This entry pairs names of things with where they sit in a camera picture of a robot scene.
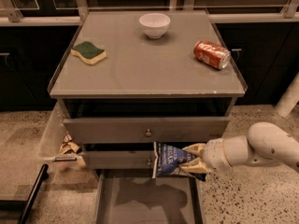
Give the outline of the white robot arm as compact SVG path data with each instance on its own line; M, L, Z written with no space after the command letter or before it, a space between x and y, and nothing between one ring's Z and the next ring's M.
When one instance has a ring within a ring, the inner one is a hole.
M258 122L247 135L209 140L184 148L196 158L179 167L188 173L222 172L238 165L251 167L283 163L299 173L299 143L277 125Z

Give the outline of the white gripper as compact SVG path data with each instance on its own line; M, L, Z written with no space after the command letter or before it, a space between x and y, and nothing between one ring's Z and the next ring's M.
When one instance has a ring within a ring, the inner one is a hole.
M207 174L223 172L231 167L225 156L222 138L209 140L206 144L192 144L185 147L184 150L195 156L202 155L202 159L197 157L192 161L182 163L179 167L185 172Z

